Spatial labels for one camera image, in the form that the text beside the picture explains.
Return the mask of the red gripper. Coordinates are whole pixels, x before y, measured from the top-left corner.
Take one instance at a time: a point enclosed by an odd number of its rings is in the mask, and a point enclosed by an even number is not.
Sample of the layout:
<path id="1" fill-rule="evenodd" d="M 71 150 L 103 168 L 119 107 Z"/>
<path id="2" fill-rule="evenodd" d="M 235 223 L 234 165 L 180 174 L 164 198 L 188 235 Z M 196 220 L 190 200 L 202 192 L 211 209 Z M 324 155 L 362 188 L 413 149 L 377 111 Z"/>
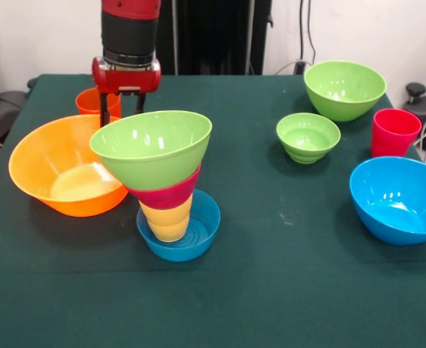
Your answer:
<path id="1" fill-rule="evenodd" d="M 112 65 L 102 57 L 93 58 L 91 65 L 92 77 L 99 90 L 100 127 L 110 122 L 110 113 L 107 107 L 107 95 L 123 92 L 139 93 L 137 95 L 135 114 L 144 112 L 146 94 L 155 92 L 161 79 L 161 67 L 154 59 L 146 67 L 123 67 Z"/>

